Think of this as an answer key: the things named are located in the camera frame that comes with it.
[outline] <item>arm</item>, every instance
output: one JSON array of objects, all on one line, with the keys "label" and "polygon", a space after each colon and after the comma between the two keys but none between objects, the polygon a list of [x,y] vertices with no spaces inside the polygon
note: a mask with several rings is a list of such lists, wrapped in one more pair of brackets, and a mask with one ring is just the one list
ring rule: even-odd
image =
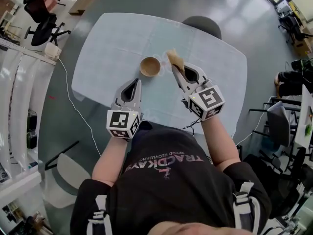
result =
[{"label": "arm", "polygon": [[126,147],[124,139],[111,138],[96,163],[91,178],[113,186],[122,169]]},{"label": "arm", "polygon": [[240,162],[234,141],[226,132],[218,116],[201,122],[213,164],[224,171],[231,164]]}]

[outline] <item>white cable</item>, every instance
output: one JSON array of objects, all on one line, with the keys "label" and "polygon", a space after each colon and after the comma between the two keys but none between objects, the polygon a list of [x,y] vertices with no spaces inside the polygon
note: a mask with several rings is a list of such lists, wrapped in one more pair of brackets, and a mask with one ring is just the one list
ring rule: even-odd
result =
[{"label": "white cable", "polygon": [[[259,126],[259,124],[260,124],[260,121],[261,121],[261,118],[263,117],[264,113],[265,113],[265,112],[263,112],[262,115],[260,116],[259,122],[258,122],[258,124],[256,125],[254,131],[258,128],[258,126]],[[245,140],[246,140],[248,137],[250,137],[252,134],[253,134],[253,132],[251,132],[245,139],[241,140],[238,144],[236,144],[236,146],[239,145],[241,142],[245,141]]]},{"label": "white cable", "polygon": [[[60,58],[58,58],[58,59],[59,59],[59,61],[61,62],[61,64],[63,65],[63,68],[64,68],[64,70],[65,70],[65,73],[66,73],[66,82],[67,82],[67,70],[66,70],[66,68],[65,68],[65,66],[64,66],[64,64],[63,64],[63,62],[61,61],[61,59],[60,59]],[[86,120],[85,120],[84,117],[81,115],[81,113],[76,109],[76,107],[75,107],[74,103],[72,102],[72,100],[70,100],[70,98],[69,98],[68,83],[67,83],[67,95],[68,95],[68,99],[69,99],[69,101],[72,103],[72,105],[73,105],[75,111],[78,112],[78,114],[81,116],[81,118],[83,119],[83,121],[84,121],[84,122],[86,123],[86,125],[89,127],[89,129],[90,129],[90,131],[91,131],[91,137],[92,137],[92,140],[93,140],[93,142],[94,142],[94,145],[96,146],[96,149],[97,149],[99,155],[101,156],[101,153],[100,153],[100,151],[99,151],[99,149],[98,149],[98,146],[97,146],[97,144],[96,144],[96,141],[94,140],[94,137],[93,137],[92,128],[91,128],[90,125],[86,122]]]}]

